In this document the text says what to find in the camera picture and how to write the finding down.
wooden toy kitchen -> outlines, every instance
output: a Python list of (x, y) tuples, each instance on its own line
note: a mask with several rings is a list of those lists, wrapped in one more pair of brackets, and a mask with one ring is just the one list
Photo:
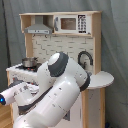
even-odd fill
[[(112, 84), (111, 74), (101, 71), (101, 12), (53, 12), (20, 14), (25, 35), (26, 57), (37, 57), (38, 64), (56, 52), (64, 52), (90, 74), (89, 87), (81, 92), (67, 115), (55, 128), (105, 128), (105, 87)], [(91, 56), (78, 54), (86, 51)], [(14, 78), (36, 85), (36, 69), (22, 64), (7, 69), (8, 85)], [(12, 122), (19, 116), (16, 103), (11, 105)]]

burner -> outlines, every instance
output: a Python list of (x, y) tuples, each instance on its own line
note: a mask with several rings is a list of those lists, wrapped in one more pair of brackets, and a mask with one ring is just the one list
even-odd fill
[(41, 65), (42, 65), (41, 63), (37, 63), (37, 66), (35, 66), (35, 67), (26, 68), (26, 67), (24, 67), (23, 65), (21, 65), (21, 66), (18, 66), (18, 67), (16, 67), (16, 68), (22, 69), (22, 70), (27, 70), (27, 71), (30, 71), (30, 72), (37, 72), (38, 68), (39, 68)]

pot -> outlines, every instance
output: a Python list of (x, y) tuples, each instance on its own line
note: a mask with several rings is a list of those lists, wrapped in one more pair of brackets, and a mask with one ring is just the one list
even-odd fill
[(22, 59), (22, 64), (26, 68), (37, 66), (37, 58), (36, 57), (27, 57)]

microwave window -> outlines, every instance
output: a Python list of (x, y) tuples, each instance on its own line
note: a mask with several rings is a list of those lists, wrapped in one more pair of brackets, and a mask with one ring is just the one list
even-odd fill
[(76, 18), (61, 18), (61, 29), (76, 30)]

floor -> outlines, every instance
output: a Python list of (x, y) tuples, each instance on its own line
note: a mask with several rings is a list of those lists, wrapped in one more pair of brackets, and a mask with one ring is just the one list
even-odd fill
[(10, 106), (2, 106), (0, 104), (0, 128), (12, 128), (11, 109)]

